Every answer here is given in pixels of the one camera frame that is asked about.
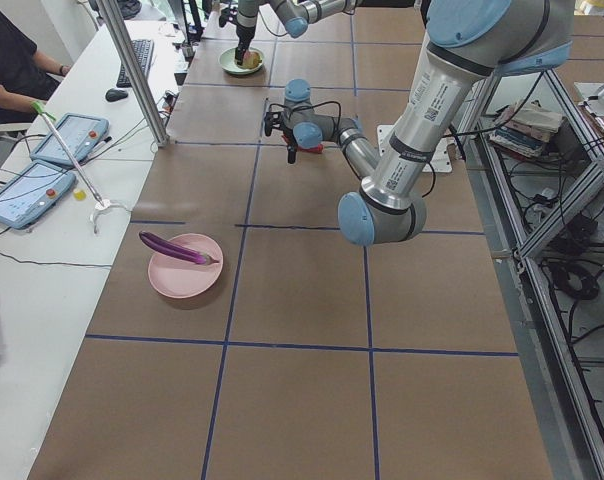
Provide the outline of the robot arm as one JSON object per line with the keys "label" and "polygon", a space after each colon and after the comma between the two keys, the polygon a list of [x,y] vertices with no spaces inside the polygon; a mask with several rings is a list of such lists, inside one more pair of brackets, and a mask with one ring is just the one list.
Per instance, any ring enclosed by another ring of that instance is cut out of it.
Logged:
{"label": "robot arm", "polygon": [[361,178],[338,205],[343,236],[356,245],[400,242],[424,226],[413,187],[474,83],[491,75],[542,72],[564,63],[573,32],[570,1],[433,1],[410,98],[378,153],[358,125],[318,115],[302,79],[285,88],[283,131],[294,146],[336,143]]}
{"label": "robot arm", "polygon": [[421,15],[423,24],[430,1],[361,1],[361,0],[241,0],[230,1],[221,9],[218,24],[224,28],[227,24],[235,26],[238,44],[236,59],[247,53],[255,37],[257,20],[262,6],[268,6],[283,25],[285,32],[292,38],[298,38],[306,32],[310,24],[318,23],[335,14],[352,15],[359,8],[415,8]]}

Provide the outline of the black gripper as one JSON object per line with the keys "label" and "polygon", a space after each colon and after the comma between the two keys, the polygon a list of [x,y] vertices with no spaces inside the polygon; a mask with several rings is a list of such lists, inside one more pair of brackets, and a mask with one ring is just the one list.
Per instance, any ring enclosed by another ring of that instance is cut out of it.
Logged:
{"label": "black gripper", "polygon": [[282,137],[287,145],[287,162],[289,164],[294,164],[296,162],[296,156],[297,151],[299,150],[299,145],[293,133],[293,130],[288,127],[284,127],[282,129]]}
{"label": "black gripper", "polygon": [[236,55],[244,55],[251,45],[255,35],[254,27],[237,27],[236,35],[238,37],[238,45],[235,50]]}

